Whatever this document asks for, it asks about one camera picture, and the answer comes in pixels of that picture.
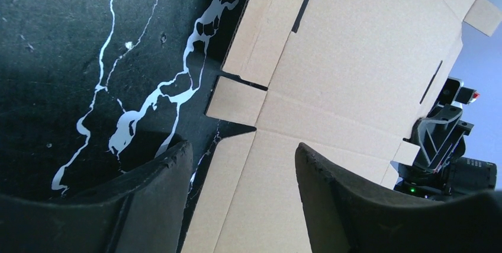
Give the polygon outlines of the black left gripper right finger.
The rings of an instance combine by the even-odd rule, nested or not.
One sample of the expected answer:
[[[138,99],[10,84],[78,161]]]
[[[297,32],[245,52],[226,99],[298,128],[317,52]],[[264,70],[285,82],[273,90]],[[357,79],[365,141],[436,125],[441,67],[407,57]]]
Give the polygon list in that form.
[[[313,252],[500,252],[501,193],[434,201],[390,190],[305,143],[295,171]]]

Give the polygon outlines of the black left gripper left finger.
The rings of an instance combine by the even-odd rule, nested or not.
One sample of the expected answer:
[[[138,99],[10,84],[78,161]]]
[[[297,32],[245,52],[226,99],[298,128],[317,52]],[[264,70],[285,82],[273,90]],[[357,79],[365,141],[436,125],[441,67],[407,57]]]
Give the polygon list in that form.
[[[1,195],[2,252],[176,252],[192,175],[183,140],[69,198]]]

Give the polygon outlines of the brown cardboard box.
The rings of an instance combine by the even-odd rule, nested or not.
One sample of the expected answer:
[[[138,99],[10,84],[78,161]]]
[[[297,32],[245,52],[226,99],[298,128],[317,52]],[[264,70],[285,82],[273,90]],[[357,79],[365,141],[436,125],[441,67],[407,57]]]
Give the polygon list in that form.
[[[468,24],[492,35],[489,0],[246,0],[207,116],[253,126],[223,139],[182,252],[346,252],[333,213],[305,214],[305,144],[390,188],[411,164],[415,122],[431,109]]]

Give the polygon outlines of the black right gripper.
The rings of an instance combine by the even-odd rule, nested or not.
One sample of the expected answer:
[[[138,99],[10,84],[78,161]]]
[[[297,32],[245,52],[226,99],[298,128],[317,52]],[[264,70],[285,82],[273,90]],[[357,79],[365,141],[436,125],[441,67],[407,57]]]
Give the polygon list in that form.
[[[398,167],[401,180],[394,186],[395,191],[427,200],[449,201],[495,189],[496,164],[466,157],[446,163],[452,155],[465,153],[464,136],[474,128],[462,120],[463,112],[462,108],[446,104],[415,122],[410,138],[405,141],[419,150],[411,165]]]

